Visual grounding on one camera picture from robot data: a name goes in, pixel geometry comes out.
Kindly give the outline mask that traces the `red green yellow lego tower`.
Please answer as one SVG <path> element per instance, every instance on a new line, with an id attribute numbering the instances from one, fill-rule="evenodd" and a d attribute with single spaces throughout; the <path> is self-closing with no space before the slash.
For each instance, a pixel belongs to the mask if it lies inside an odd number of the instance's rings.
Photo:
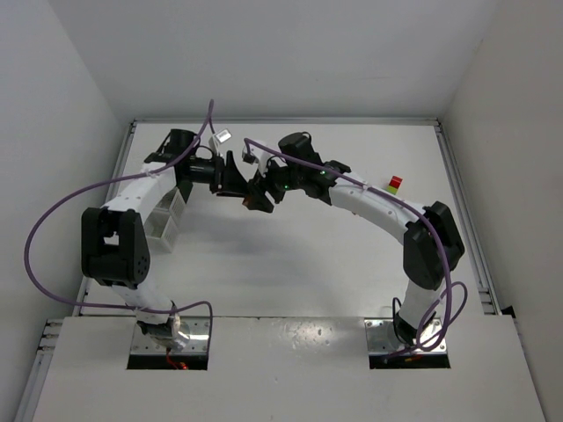
<path id="1" fill-rule="evenodd" d="M 398 177 L 398 176 L 393 176 L 388 184 L 388 186 L 386 187 L 386 191 L 388 193 L 391 193 L 393 195 L 396 195 L 398 193 L 398 190 L 401 186 L 403 182 L 403 179 Z"/>

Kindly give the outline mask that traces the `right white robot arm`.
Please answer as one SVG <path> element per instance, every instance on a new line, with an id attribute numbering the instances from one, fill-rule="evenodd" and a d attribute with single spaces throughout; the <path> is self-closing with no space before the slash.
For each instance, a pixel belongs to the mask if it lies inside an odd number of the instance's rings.
<path id="1" fill-rule="evenodd" d="M 251 201 L 265 193 L 280 202 L 285 193 L 301 190 L 308 197 L 346 210 L 376 225 L 403 248 L 408 278 L 405 299 L 392 318 L 393 336 L 404 351 L 429 352 L 443 341 L 459 313 L 453 308 L 451 275 L 465 253 L 450 208 L 402 200 L 372 186 L 339 161 L 324 161 L 311 135 L 297 132 L 282 138 L 277 149 L 246 138 L 243 158 L 258 167 Z"/>

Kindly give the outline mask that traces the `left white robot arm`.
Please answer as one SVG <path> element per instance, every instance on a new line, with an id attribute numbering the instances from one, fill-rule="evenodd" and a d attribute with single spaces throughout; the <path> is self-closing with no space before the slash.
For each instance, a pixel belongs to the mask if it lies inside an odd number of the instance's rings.
<path id="1" fill-rule="evenodd" d="M 143 335 L 176 349 L 187 334 L 174 302 L 160 293 L 149 276 L 150 248 L 144 224 L 170 191 L 187 200 L 194 184 L 206 184 L 219 196 L 242 198 L 246 181 L 232 152 L 219 148 L 228 130 L 211 135 L 209 158 L 196 155 L 201 146 L 193 132 L 173 129 L 143 161 L 142 176 L 131 181 L 102 207 L 87 208 L 81 217 L 81 267 L 84 276 L 111 288 L 135 312 Z"/>

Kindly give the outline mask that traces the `white slotted container far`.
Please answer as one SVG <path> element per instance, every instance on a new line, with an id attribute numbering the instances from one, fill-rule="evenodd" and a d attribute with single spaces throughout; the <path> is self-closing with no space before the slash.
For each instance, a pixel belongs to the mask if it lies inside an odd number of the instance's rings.
<path id="1" fill-rule="evenodd" d="M 154 208 L 155 212 L 167 213 L 174 220 L 180 221 L 186 209 L 186 202 L 178 188 L 174 188 L 163 196 Z"/>

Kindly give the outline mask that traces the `white slotted container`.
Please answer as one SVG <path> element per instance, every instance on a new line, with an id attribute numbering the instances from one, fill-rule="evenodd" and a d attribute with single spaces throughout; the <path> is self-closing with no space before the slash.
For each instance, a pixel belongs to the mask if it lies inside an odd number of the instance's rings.
<path id="1" fill-rule="evenodd" d="M 171 215 L 153 212 L 143 225 L 147 243 L 152 251 L 172 253 L 179 236 L 179 228 Z"/>
<path id="2" fill-rule="evenodd" d="M 180 221 L 186 209 L 186 202 L 178 188 L 174 188 L 163 196 L 154 208 L 155 212 L 167 213 L 174 220 Z"/>

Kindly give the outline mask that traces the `white slotted container near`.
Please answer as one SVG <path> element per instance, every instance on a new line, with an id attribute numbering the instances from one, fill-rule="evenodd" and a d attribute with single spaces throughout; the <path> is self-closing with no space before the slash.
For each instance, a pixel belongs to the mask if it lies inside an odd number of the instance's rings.
<path id="1" fill-rule="evenodd" d="M 152 251 L 172 253 L 179 236 L 179 228 L 171 215 L 153 212 L 143 225 L 147 243 Z"/>

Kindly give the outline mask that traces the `white front cover panel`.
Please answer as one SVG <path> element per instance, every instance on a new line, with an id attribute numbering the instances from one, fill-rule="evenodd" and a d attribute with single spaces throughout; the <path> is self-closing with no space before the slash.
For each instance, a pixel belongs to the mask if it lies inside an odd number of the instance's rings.
<path id="1" fill-rule="evenodd" d="M 204 370 L 130 370 L 133 321 L 68 317 L 38 421 L 540 421 L 506 316 L 464 318 L 447 369 L 373 369 L 357 319 L 215 320 Z"/>

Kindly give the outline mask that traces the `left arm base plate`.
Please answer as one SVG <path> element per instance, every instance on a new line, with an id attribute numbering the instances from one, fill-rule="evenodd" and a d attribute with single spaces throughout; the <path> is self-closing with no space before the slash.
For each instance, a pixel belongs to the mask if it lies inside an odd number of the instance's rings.
<path id="1" fill-rule="evenodd" d="M 210 321 L 208 317 L 183 316 L 171 330 L 146 328 L 137 323 L 130 345 L 132 355 L 203 356 L 208 352 Z"/>

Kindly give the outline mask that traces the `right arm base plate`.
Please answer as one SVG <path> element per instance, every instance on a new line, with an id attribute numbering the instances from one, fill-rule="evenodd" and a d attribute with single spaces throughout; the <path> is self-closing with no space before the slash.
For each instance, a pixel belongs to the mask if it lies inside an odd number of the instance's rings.
<path id="1" fill-rule="evenodd" d="M 407 356 L 414 354 L 442 355 L 448 352 L 444 339 L 430 351 L 409 348 L 398 340 L 390 318 L 367 318 L 364 320 L 364 328 L 369 357 L 382 358 L 388 355 Z"/>

